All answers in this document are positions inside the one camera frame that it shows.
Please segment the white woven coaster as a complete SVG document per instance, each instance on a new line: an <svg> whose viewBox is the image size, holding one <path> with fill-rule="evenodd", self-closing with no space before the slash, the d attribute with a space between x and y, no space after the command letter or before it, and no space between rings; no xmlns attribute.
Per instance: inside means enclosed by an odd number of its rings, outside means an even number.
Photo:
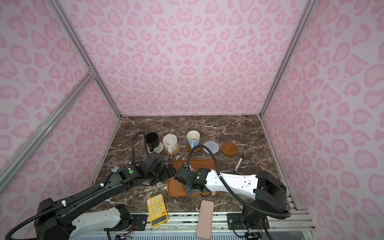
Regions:
<svg viewBox="0 0 384 240"><path fill-rule="evenodd" d="M154 153L154 152L160 154L164 150L164 144L160 142L156 148L147 147L147 149L148 149L150 154Z"/></svg>

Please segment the dark wooden saucer coaster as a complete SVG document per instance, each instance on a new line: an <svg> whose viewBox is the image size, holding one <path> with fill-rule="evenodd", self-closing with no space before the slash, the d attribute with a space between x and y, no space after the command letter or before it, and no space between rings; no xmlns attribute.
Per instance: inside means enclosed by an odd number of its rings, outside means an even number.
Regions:
<svg viewBox="0 0 384 240"><path fill-rule="evenodd" d="M186 149L187 149L187 152L190 152L192 150L192 147L190 146L189 143L187 143ZM196 153L200 152L201 150L202 150L201 147L195 148L193 151L193 154L196 154Z"/></svg>

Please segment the white speckled mug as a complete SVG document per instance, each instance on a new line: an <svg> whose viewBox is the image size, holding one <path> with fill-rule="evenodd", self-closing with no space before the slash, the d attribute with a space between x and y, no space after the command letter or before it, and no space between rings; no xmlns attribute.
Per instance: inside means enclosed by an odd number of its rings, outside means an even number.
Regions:
<svg viewBox="0 0 384 240"><path fill-rule="evenodd" d="M173 134L168 134L164 136L163 144L164 144L164 149L168 147L176 148L179 145L177 137Z"/></svg>

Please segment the black mug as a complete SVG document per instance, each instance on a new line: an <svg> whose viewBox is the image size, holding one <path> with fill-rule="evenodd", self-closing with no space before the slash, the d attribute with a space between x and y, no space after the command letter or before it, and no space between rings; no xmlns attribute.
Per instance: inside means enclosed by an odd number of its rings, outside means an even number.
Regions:
<svg viewBox="0 0 384 240"><path fill-rule="evenodd" d="M153 152L160 145L159 135L155 132L146 134L146 144L149 147L149 152Z"/></svg>

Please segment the light blue woven coaster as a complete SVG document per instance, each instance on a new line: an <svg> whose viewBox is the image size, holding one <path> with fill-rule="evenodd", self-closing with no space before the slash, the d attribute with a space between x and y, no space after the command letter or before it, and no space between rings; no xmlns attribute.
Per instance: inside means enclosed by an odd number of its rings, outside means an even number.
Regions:
<svg viewBox="0 0 384 240"><path fill-rule="evenodd" d="M218 153L220 150L219 144L214 141L207 141L204 143L204 146L207 147L213 154Z"/></svg>

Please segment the blue handled white mug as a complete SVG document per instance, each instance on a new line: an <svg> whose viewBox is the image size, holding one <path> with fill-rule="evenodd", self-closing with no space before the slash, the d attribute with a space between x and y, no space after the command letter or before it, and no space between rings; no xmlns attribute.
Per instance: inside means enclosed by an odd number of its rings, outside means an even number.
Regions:
<svg viewBox="0 0 384 240"><path fill-rule="evenodd" d="M188 144L190 145L191 149L198 146L200 143L200 133L196 130L189 131L187 134L188 138Z"/></svg>

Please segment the brown wooden saucer coaster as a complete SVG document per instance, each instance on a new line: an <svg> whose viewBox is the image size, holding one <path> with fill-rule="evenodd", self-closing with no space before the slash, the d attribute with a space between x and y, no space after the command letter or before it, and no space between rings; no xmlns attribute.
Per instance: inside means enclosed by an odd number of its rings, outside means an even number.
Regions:
<svg viewBox="0 0 384 240"><path fill-rule="evenodd" d="M232 157L237 154L238 148L232 142L225 142L221 146L221 151L224 155Z"/></svg>

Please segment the tan rattan coaster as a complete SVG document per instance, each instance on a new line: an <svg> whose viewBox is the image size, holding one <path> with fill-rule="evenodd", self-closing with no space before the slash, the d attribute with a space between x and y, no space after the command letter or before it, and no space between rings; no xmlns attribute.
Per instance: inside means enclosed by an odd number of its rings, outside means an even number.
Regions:
<svg viewBox="0 0 384 240"><path fill-rule="evenodd" d="M165 150L165 153L167 155L172 156L172 155L175 155L175 154L179 153L180 149L181 149L181 147L180 147L180 145L178 145L176 148L168 147L168 148L165 148L164 150Z"/></svg>

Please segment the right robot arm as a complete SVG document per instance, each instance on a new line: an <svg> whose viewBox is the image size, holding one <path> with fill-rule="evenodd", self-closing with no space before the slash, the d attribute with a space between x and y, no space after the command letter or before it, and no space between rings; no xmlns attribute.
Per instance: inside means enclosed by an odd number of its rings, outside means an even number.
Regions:
<svg viewBox="0 0 384 240"><path fill-rule="evenodd" d="M269 172L257 175L234 175L200 168L194 172L179 168L175 181L181 183L186 194L228 192L242 206L242 221L256 225L266 217L285 220L291 216L287 209L287 187Z"/></svg>

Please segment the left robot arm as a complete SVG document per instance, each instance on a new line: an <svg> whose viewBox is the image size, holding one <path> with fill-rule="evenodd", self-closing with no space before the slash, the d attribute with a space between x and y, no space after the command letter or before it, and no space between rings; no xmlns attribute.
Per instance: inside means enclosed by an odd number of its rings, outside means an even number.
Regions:
<svg viewBox="0 0 384 240"><path fill-rule="evenodd" d="M104 186L94 185L75 195L53 201L51 198L40 202L34 226L38 240L68 240L76 227L72 223L87 210L115 195L143 186L145 182L151 186L158 182L173 178L176 174L172 164L153 164L147 168L145 164L125 165L115 173L110 173L103 181Z"/></svg>

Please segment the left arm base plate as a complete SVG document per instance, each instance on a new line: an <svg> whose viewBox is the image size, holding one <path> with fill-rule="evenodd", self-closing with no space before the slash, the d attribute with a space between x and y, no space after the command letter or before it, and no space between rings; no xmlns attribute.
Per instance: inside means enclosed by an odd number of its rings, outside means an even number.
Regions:
<svg viewBox="0 0 384 240"><path fill-rule="evenodd" d="M118 217L118 223L110 228L104 228L105 232L117 231L144 231L147 222L147 215L128 215Z"/></svg>

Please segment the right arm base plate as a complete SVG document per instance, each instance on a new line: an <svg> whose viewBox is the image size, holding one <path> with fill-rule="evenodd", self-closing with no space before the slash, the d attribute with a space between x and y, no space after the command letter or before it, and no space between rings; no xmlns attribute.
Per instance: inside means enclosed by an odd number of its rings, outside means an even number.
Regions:
<svg viewBox="0 0 384 240"><path fill-rule="evenodd" d="M270 228L268 220L260 220L258 223L246 219L241 213L228 213L227 222L229 230L267 230Z"/></svg>

